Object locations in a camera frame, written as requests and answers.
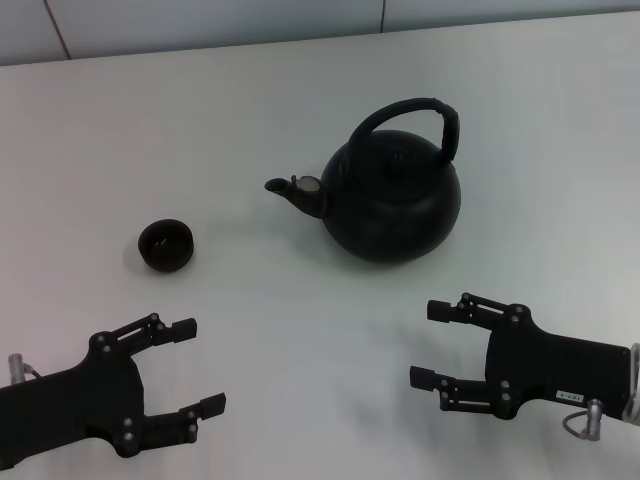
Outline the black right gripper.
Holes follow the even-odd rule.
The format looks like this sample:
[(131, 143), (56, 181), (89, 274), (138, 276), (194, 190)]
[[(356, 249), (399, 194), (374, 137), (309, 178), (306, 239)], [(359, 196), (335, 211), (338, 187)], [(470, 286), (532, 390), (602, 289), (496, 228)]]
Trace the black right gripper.
[(454, 303), (430, 300), (426, 317), (491, 331), (484, 381), (410, 368), (411, 387), (437, 391), (442, 411), (512, 419), (532, 400), (576, 407), (598, 400), (606, 416), (622, 417), (630, 396), (629, 348), (548, 333), (534, 323), (528, 307), (470, 293)]

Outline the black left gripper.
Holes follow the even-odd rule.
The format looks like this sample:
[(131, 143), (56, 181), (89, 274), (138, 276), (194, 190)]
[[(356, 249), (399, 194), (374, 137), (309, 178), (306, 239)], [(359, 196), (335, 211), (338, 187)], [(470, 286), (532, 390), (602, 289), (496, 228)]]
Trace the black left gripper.
[(226, 395), (178, 412), (144, 416), (144, 389), (128, 352), (195, 338), (197, 322), (165, 324), (157, 313), (89, 340), (76, 366), (1, 389), (1, 468), (85, 439), (108, 442), (124, 458), (197, 441), (198, 421), (222, 415)]

